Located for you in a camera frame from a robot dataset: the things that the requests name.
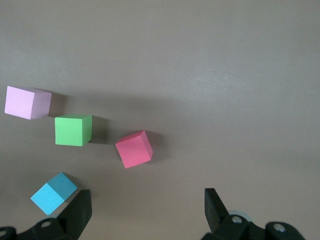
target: blue cube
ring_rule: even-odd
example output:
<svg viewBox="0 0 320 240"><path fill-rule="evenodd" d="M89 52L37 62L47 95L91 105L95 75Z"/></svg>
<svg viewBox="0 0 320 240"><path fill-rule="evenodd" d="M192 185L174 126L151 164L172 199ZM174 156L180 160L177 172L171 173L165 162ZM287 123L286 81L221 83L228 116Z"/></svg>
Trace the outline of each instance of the blue cube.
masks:
<svg viewBox="0 0 320 240"><path fill-rule="evenodd" d="M68 197L77 190L66 175L62 172L43 185L31 200L45 214L52 214Z"/></svg>

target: green block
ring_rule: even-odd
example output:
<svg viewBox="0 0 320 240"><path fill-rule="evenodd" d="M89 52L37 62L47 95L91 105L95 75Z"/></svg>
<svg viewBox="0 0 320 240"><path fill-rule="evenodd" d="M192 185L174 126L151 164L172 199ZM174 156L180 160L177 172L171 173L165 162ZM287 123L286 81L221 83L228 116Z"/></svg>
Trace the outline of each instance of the green block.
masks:
<svg viewBox="0 0 320 240"><path fill-rule="evenodd" d="M55 118L55 144L83 146L92 139L92 115L63 115Z"/></svg>

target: pink block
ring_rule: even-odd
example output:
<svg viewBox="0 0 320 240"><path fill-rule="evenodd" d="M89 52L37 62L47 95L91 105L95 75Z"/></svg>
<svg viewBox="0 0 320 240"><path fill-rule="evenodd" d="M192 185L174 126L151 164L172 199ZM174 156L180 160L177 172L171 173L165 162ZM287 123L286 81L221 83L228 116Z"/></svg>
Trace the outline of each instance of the pink block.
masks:
<svg viewBox="0 0 320 240"><path fill-rule="evenodd" d="M126 169L149 162L154 153L144 130L121 138L115 146Z"/></svg>
<svg viewBox="0 0 320 240"><path fill-rule="evenodd" d="M24 119L39 119L49 115L51 92L31 87L6 89L4 112Z"/></svg>

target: gray floor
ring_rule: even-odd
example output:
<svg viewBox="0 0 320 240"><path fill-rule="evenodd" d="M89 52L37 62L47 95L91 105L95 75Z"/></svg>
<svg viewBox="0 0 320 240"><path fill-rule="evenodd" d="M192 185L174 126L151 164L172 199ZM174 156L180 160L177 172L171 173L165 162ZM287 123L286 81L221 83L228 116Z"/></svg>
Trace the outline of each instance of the gray floor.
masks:
<svg viewBox="0 0 320 240"><path fill-rule="evenodd" d="M65 172L92 192L81 240L199 240L204 189L228 209L320 236L320 2L1 0L8 85L53 92L50 117L0 112L0 226ZM54 117L91 114L93 140L55 145ZM152 161L114 143L146 130Z"/></svg>

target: cube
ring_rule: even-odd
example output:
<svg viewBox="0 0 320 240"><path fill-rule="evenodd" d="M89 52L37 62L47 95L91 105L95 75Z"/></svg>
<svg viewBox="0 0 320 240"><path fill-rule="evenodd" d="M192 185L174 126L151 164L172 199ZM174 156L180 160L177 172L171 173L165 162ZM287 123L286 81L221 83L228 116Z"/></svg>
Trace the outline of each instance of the cube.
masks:
<svg viewBox="0 0 320 240"><path fill-rule="evenodd" d="M4 112L24 119L49 115L52 93L32 87L7 86Z"/></svg>
<svg viewBox="0 0 320 240"><path fill-rule="evenodd" d="M126 169L150 161L153 155L144 130L121 138L115 146Z"/></svg>
<svg viewBox="0 0 320 240"><path fill-rule="evenodd" d="M92 115L64 115L55 118L55 144L84 146L92 139Z"/></svg>
<svg viewBox="0 0 320 240"><path fill-rule="evenodd" d="M76 190L76 185L61 172L43 185L30 199L45 214L50 215Z"/></svg>

